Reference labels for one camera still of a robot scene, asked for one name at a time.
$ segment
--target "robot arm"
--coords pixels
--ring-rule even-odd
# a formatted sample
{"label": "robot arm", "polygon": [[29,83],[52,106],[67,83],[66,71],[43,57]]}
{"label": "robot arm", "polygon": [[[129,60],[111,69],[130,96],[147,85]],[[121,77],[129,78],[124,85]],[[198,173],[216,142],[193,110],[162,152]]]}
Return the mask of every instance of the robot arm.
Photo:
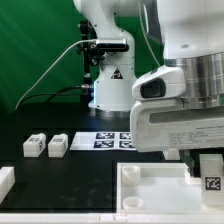
{"label": "robot arm", "polygon": [[90,111],[106,117],[128,117],[134,105],[131,88],[134,75],[135,43],[131,34],[115,24],[115,16],[136,15],[136,0],[74,0],[75,6],[96,31],[96,46],[105,51],[100,75],[94,83]]}
{"label": "robot arm", "polygon": [[133,86],[133,144],[142,152],[223,147],[224,1],[154,2],[165,65]]}

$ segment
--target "black and white pattern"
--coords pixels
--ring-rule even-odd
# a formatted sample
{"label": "black and white pattern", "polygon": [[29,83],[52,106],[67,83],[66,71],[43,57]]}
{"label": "black and white pattern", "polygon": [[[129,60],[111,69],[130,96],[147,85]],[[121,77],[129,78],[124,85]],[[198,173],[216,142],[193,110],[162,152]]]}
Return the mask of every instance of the black and white pattern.
{"label": "black and white pattern", "polygon": [[94,143],[95,149],[109,149],[114,147],[114,141],[96,141]]}
{"label": "black and white pattern", "polygon": [[53,142],[62,142],[63,141],[63,138],[55,138],[54,140],[53,140]]}
{"label": "black and white pattern", "polygon": [[134,148],[131,141],[120,141],[119,147],[122,149],[127,149],[127,148],[133,149]]}
{"label": "black and white pattern", "polygon": [[131,133],[120,133],[120,139],[131,140]]}
{"label": "black and white pattern", "polygon": [[40,146],[40,151],[41,151],[43,149],[43,142],[42,141],[40,141],[39,146]]}
{"label": "black and white pattern", "polygon": [[220,177],[205,177],[205,190],[206,191],[221,191],[221,178]]}
{"label": "black and white pattern", "polygon": [[39,138],[31,138],[30,140],[29,140],[29,142],[38,142],[40,139]]}
{"label": "black and white pattern", "polygon": [[101,132],[96,134],[96,139],[114,139],[115,133],[111,132]]}

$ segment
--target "black tabletop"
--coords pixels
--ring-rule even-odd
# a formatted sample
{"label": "black tabletop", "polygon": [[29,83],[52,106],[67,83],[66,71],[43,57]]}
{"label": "black tabletop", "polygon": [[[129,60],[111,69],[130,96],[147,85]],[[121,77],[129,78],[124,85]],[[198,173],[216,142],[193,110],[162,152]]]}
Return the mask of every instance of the black tabletop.
{"label": "black tabletop", "polygon": [[90,115],[74,103],[33,103],[0,124],[0,168],[15,167],[16,184],[0,205],[0,212],[115,212],[118,162],[159,162],[161,153],[136,151],[70,151],[64,158],[24,158],[22,144],[32,134],[77,131],[130,131],[129,119]]}

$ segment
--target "green screen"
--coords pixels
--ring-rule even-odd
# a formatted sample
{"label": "green screen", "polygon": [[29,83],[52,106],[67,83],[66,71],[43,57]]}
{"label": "green screen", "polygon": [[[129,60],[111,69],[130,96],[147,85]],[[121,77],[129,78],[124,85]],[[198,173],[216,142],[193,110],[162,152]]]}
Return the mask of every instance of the green screen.
{"label": "green screen", "polygon": [[[71,44],[81,40],[80,15],[73,0],[0,0],[0,120],[11,113],[20,97],[39,79]],[[139,18],[118,18],[117,24],[136,40],[136,76],[153,70]],[[151,42],[162,63],[162,47]],[[80,85],[82,56],[72,50],[30,93],[54,93]],[[95,79],[98,68],[91,68]],[[38,97],[27,102],[45,101]],[[79,101],[79,97],[57,97],[54,101]]]}

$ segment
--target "white paper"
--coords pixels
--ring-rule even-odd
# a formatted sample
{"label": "white paper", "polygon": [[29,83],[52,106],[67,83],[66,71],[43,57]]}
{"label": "white paper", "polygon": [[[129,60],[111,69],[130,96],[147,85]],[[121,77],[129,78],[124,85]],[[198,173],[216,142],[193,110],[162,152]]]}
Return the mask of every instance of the white paper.
{"label": "white paper", "polygon": [[77,132],[70,150],[128,150],[132,146],[130,132]]}

